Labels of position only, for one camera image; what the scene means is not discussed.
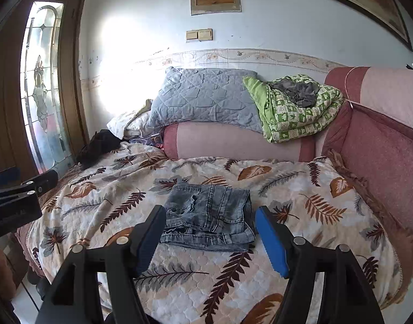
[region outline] tile floor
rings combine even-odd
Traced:
[[[28,289],[29,293],[33,297],[38,308],[41,307],[43,301],[35,290],[35,285],[28,282],[25,277],[23,284]],[[12,304],[15,308],[15,313],[19,317],[22,324],[34,324],[37,318],[37,309],[32,303],[30,297],[26,293],[22,285],[19,286],[16,297],[13,299]],[[392,305],[382,311],[385,324],[404,324],[411,312],[413,311],[413,281],[410,284],[409,291],[402,303],[399,305]]]

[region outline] folded green quilt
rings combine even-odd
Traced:
[[[304,74],[292,75],[287,78],[294,82],[315,82]],[[317,93],[316,105],[300,108],[280,90],[271,89],[268,84],[255,77],[244,78],[244,85],[259,109],[263,136],[269,142],[282,143],[313,135],[333,121],[343,104],[343,95],[339,89],[333,86],[317,84],[319,92]]]

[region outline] gray quilted blanket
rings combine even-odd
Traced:
[[[244,69],[182,69],[169,67],[147,126],[161,128],[176,122],[221,122],[262,133],[256,104],[242,79],[257,77]]]

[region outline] door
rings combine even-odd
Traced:
[[[77,70],[83,0],[22,0],[0,32],[0,170],[62,176],[87,142]]]

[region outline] wall switch plate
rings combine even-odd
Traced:
[[[192,41],[211,41],[212,40],[212,29],[198,29],[187,31],[185,35],[186,42]]]

